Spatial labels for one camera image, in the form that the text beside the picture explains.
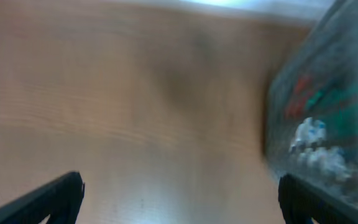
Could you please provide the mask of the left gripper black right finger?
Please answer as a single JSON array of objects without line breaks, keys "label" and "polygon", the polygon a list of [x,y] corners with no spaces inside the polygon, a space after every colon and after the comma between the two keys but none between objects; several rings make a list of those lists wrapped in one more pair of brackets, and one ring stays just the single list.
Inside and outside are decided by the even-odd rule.
[{"label": "left gripper black right finger", "polygon": [[286,224],[358,223],[358,209],[290,174],[280,178],[278,201]]}]

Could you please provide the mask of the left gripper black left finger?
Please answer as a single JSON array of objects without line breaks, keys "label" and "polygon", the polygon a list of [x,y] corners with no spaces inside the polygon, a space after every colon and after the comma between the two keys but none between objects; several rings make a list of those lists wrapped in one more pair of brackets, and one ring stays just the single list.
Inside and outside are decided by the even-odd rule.
[{"label": "left gripper black left finger", "polygon": [[68,172],[55,180],[0,207],[0,224],[76,223],[85,196],[79,172]]}]

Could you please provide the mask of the green Nescafe coffee bag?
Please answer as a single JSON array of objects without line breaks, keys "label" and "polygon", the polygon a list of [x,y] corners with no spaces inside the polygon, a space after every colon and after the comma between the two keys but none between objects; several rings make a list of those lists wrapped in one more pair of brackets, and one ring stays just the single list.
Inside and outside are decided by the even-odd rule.
[{"label": "green Nescafe coffee bag", "polygon": [[304,74],[295,80],[280,118],[296,142],[357,139],[358,81],[349,75]]}]

